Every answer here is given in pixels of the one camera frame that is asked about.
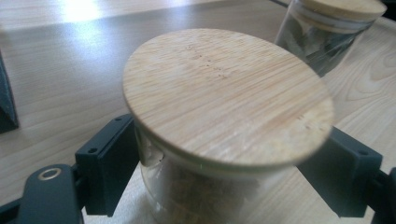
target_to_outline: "wood grain table surface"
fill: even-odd
[[[35,170],[73,164],[86,141],[129,112],[121,78],[138,46],[187,28],[274,41],[285,14],[284,7],[265,0],[2,1],[0,50],[21,127],[0,134],[0,204],[21,197]],[[381,153],[386,173],[396,164],[395,36],[396,22],[380,18],[323,78],[334,99],[335,126]],[[352,224],[370,223],[373,211],[339,218],[294,169],[263,197],[256,214],[249,223]],[[155,223],[140,169],[114,217],[84,217],[86,223]]]

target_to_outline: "jar lid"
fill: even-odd
[[[297,0],[311,10],[334,18],[374,21],[387,7],[378,0]]]
[[[308,65],[231,31],[151,39],[128,60],[123,91],[149,138],[201,165],[290,165],[314,153],[332,128],[331,96]]]

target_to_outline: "jar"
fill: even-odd
[[[305,63],[214,29],[157,36],[124,70],[141,170],[159,223],[246,223],[332,128],[332,99]]]
[[[386,9],[377,0],[292,0],[276,44],[323,77]]]

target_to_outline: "wooden table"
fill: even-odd
[[[74,153],[116,116],[128,113],[123,67],[150,38],[186,28],[217,28],[275,39],[286,9],[271,1],[27,1],[0,4],[0,50],[21,122],[0,135],[0,204],[21,197],[26,177]],[[396,22],[379,19],[348,58],[323,80],[336,127],[396,164]],[[250,223],[370,223],[339,218],[294,169],[265,196]],[[154,223],[140,170],[113,218],[87,223]]]

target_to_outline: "table surface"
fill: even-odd
[[[232,30],[274,41],[286,9],[265,0],[27,1],[0,4],[0,49],[21,127],[0,134],[0,204],[21,197],[26,177],[74,153],[106,123],[128,113],[122,72],[154,36],[187,28]],[[396,22],[380,18],[343,63],[323,78],[335,126],[396,164]],[[293,169],[264,196],[249,223],[370,223],[339,218]],[[113,218],[86,223],[155,223],[139,168]]]

